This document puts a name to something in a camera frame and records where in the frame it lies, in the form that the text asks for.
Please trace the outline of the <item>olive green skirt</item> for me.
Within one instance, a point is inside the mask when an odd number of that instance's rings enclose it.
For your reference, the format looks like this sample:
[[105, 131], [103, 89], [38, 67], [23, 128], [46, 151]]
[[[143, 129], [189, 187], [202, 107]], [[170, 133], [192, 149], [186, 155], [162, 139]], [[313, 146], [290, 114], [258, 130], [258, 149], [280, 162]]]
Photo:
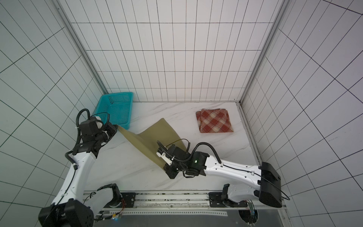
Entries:
[[157, 141], [160, 141], [163, 145], [174, 142], [182, 150], [186, 151], [187, 149], [180, 140], [179, 135], [164, 118], [139, 134], [130, 132], [121, 126], [118, 127], [118, 130], [135, 148], [160, 168], [164, 167], [165, 162], [157, 156], [157, 150], [159, 149]]

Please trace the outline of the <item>red plaid skirt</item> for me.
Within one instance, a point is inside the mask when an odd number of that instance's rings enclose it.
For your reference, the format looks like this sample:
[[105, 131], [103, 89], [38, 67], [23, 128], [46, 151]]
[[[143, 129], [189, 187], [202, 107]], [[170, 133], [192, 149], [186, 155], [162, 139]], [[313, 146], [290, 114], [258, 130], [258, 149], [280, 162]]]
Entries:
[[234, 132], [226, 109], [202, 109], [196, 112], [200, 133]]

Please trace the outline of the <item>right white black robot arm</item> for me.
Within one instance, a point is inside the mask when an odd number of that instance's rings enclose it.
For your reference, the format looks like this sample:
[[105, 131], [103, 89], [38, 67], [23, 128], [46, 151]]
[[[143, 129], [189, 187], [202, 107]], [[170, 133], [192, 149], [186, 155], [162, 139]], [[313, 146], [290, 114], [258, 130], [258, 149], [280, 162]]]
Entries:
[[223, 186], [221, 201], [233, 207], [244, 201], [259, 200], [264, 205], [281, 208], [289, 196], [281, 189], [281, 177], [267, 162], [261, 165], [242, 165], [222, 160], [216, 149], [207, 142], [198, 143], [192, 151], [175, 144], [157, 142], [157, 156], [164, 162], [164, 171], [174, 179], [179, 173], [185, 178], [218, 176], [230, 180]]

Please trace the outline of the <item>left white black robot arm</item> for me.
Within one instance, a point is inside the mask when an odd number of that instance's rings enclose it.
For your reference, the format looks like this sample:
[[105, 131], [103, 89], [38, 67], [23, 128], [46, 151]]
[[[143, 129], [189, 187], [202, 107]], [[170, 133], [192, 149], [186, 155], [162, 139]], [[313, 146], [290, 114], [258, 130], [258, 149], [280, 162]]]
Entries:
[[41, 209], [38, 221], [43, 227], [91, 227], [105, 207], [124, 206], [117, 184], [100, 187], [87, 201], [84, 190], [99, 150], [116, 134], [117, 126], [90, 114], [86, 108], [76, 117], [77, 139], [74, 148], [65, 153], [71, 163], [66, 179], [50, 206]]

